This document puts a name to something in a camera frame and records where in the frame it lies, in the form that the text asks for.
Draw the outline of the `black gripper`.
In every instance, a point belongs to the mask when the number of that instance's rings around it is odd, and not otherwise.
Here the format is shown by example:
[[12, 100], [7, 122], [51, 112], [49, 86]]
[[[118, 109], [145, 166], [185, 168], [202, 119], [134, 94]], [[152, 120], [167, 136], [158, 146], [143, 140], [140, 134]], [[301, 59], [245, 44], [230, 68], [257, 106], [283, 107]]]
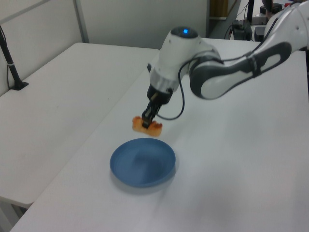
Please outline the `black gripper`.
[[147, 108], [141, 115], [142, 126], [146, 129], [149, 128], [150, 124], [153, 122], [153, 119], [157, 116], [162, 105], [169, 103], [173, 94], [171, 88], [167, 89], [167, 92], [161, 92], [155, 89], [152, 85], [149, 85], [147, 90], [147, 97], [150, 102], [148, 103]]

